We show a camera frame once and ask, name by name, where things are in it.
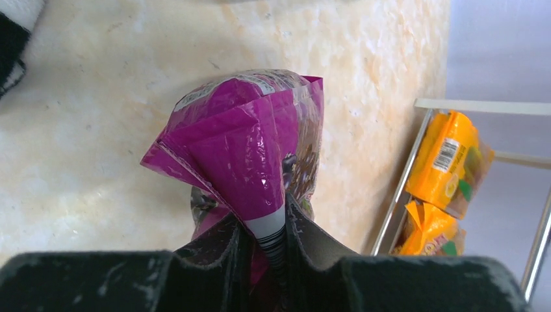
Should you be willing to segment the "purple grape candy bag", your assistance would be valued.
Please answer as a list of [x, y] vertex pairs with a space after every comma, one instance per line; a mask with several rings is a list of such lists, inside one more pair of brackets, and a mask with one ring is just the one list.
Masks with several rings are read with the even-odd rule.
[[141, 164], [212, 194], [285, 285], [285, 194], [314, 192], [323, 120], [323, 78], [240, 71], [185, 94]]

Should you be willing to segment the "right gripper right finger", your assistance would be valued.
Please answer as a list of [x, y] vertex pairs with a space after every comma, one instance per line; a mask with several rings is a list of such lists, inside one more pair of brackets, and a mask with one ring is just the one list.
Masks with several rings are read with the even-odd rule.
[[488, 257], [369, 256], [285, 198], [289, 311], [528, 311], [512, 273]]

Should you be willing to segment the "orange 100 candy bag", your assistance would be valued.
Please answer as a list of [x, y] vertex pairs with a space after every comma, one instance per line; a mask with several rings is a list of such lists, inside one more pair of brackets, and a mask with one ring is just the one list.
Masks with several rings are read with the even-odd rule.
[[466, 231], [458, 220], [436, 206], [412, 200], [405, 205], [407, 220], [391, 254], [462, 255]]

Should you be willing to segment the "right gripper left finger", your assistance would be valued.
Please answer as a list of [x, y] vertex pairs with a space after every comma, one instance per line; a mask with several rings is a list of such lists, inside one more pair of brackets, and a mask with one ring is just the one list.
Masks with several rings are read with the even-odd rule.
[[227, 216], [176, 251], [19, 254], [1, 268], [1, 310], [240, 311], [243, 245]]

